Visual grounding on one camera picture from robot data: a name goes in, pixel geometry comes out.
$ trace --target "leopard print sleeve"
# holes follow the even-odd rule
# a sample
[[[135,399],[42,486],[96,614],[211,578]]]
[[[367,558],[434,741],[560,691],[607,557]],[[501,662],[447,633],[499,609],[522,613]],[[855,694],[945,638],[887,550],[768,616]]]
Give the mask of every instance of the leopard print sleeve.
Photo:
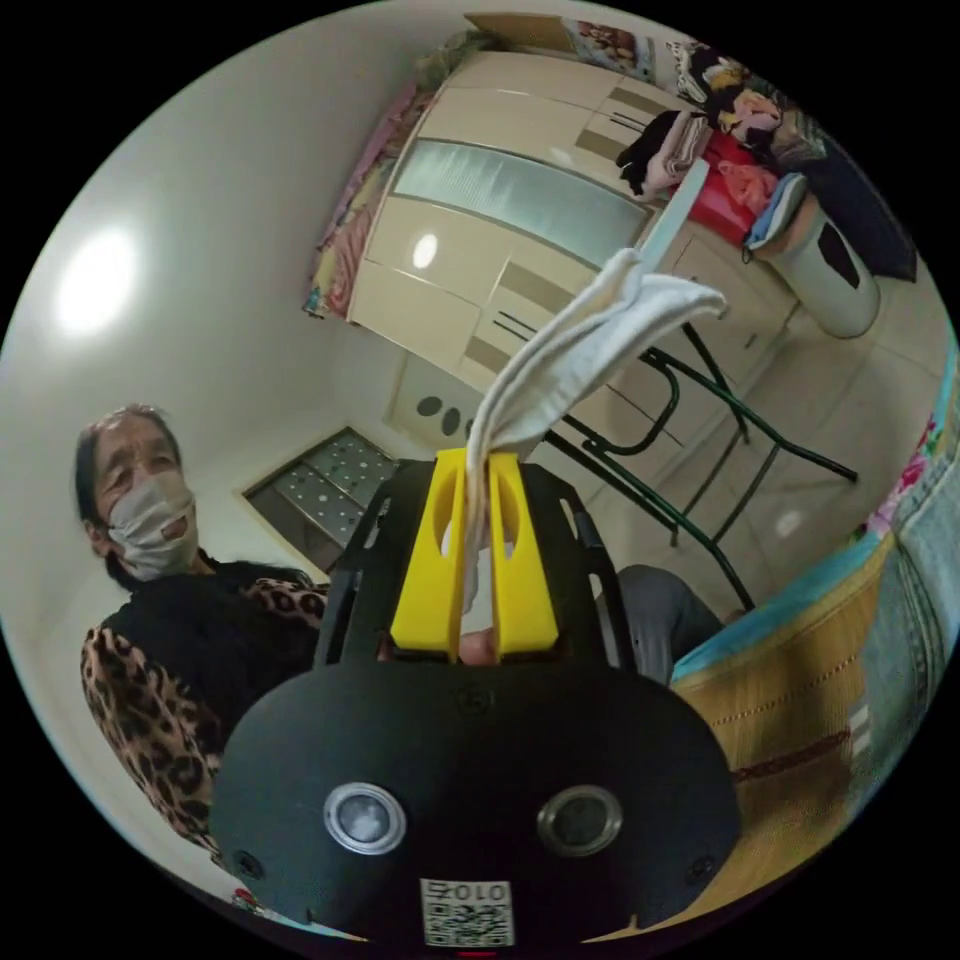
[[[90,712],[124,769],[181,837],[221,863],[208,826],[217,718],[109,628],[87,634],[80,669]]]
[[[302,583],[264,577],[245,592],[265,610],[279,617],[302,620],[307,626],[319,630],[328,589],[328,584],[312,583],[306,577]]]

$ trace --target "sticker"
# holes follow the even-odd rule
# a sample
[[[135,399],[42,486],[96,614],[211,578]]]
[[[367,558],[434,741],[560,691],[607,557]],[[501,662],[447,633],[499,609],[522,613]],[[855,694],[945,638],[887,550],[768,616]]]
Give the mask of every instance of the sticker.
[[[513,904],[506,881],[421,880],[428,947],[512,947]]]

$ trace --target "face mask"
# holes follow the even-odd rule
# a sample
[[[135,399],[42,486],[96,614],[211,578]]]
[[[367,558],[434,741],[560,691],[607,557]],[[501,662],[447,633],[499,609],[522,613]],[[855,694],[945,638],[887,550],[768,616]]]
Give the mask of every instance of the face mask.
[[[183,536],[165,540],[163,529],[186,520]],[[110,511],[110,539],[123,547],[123,562],[138,580],[186,573],[197,555],[193,494],[176,470],[137,484]]]

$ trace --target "camera lens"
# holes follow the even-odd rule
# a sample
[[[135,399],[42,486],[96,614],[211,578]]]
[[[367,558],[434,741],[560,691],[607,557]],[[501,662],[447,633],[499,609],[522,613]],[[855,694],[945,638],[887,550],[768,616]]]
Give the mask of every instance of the camera lens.
[[[327,797],[323,812],[333,839],[354,853],[389,853],[406,833],[406,817],[399,802],[371,783],[336,787]]]
[[[588,857],[609,846],[620,832],[623,812],[603,787],[570,787],[551,797],[537,815],[546,847],[562,857]]]

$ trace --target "trash can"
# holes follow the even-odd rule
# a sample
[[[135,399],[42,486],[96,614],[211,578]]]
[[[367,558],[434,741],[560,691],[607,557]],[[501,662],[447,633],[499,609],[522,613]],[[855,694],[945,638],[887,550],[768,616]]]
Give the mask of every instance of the trash can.
[[[876,280],[809,190],[789,224],[752,252],[783,277],[824,333],[859,337],[876,319]]]

